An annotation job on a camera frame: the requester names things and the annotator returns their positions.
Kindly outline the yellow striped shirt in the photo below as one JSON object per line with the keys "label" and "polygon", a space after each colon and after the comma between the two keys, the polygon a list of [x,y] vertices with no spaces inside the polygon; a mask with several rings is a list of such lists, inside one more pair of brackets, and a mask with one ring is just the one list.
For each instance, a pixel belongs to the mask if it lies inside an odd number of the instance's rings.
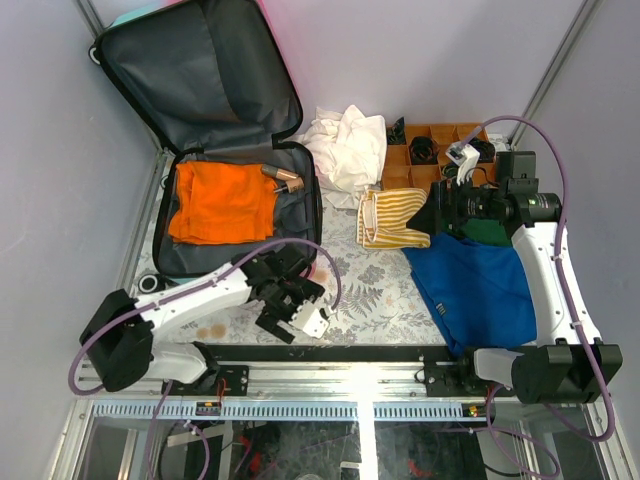
{"label": "yellow striped shirt", "polygon": [[368,190],[359,201],[356,242],[369,250],[429,248],[430,235],[407,226],[426,200],[419,188]]}

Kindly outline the dark green shirt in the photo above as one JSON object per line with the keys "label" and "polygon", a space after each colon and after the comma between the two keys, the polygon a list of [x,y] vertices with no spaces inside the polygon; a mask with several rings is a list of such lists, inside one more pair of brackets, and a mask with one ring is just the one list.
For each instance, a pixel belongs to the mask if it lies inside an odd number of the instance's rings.
{"label": "dark green shirt", "polygon": [[496,220],[469,219],[464,225],[448,231],[457,239],[468,239],[495,247],[511,247],[512,242],[503,225]]}

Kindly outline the foundation bottle black cap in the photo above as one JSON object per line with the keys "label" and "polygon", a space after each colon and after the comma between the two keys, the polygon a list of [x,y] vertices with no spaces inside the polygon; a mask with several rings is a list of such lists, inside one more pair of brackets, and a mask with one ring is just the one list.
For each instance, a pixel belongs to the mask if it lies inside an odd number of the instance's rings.
{"label": "foundation bottle black cap", "polygon": [[304,188],[304,182],[301,178],[296,178],[292,180],[287,180],[285,184],[281,187],[278,187],[274,190],[275,194],[281,193],[295,193]]}

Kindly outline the orange shirt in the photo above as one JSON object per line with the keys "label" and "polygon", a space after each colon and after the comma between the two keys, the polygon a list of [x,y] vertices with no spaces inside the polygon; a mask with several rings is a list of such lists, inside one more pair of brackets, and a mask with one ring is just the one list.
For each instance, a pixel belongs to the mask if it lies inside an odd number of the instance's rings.
{"label": "orange shirt", "polygon": [[274,234],[276,181],[261,166],[189,161],[176,167],[177,212],[168,233],[193,245],[242,244]]}

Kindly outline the foundation bottle grey cap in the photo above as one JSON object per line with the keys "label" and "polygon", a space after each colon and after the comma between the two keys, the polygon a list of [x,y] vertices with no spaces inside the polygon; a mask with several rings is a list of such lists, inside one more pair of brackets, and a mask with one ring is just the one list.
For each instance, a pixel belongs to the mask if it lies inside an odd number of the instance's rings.
{"label": "foundation bottle grey cap", "polygon": [[261,172],[268,177],[281,181],[291,181],[298,178],[296,173],[270,164],[263,164],[261,166]]}

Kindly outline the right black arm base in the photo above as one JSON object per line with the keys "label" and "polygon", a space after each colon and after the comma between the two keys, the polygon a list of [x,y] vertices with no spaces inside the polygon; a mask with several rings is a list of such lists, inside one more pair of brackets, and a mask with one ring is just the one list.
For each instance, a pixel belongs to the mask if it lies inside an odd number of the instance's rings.
{"label": "right black arm base", "polygon": [[466,357],[454,357],[446,347],[429,347],[419,354],[421,368],[414,381],[428,397],[482,397],[484,389],[473,364]]}

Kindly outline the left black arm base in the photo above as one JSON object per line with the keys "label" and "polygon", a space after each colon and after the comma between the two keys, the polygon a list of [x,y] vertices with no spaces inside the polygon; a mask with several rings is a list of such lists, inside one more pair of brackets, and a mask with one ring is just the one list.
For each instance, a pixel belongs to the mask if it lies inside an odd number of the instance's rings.
{"label": "left black arm base", "polygon": [[220,364],[216,360],[208,360],[207,369],[198,380],[196,392],[201,395],[216,397],[244,397],[249,386],[248,365]]}

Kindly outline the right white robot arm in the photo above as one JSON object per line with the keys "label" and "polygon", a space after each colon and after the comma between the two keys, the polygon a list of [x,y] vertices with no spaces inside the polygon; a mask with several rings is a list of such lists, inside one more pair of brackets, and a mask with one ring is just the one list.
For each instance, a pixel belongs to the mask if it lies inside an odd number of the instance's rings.
{"label": "right white robot arm", "polygon": [[432,183],[407,225],[429,235],[470,219],[495,220],[524,268],[536,320],[534,345],[511,349],[472,345],[456,369],[458,387],[478,394],[491,382],[524,404],[593,403],[622,365],[619,346],[606,344],[581,297],[568,251],[563,207],[539,192],[532,152],[501,152],[498,184],[474,186],[447,178]]}

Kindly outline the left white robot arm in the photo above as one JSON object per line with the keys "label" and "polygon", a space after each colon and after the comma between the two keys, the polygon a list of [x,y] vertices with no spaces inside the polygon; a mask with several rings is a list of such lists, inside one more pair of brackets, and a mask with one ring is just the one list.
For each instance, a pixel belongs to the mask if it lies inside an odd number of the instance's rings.
{"label": "left white robot arm", "polygon": [[131,297],[108,294],[80,336],[102,389],[125,390],[145,376],[172,382],[172,392],[201,395],[224,390],[218,361],[198,342],[175,343],[170,334],[206,315],[262,302],[257,325],[290,344],[294,328],[319,339],[329,326],[324,288],[305,277],[310,259],[298,240],[269,242],[218,270],[173,288]]}

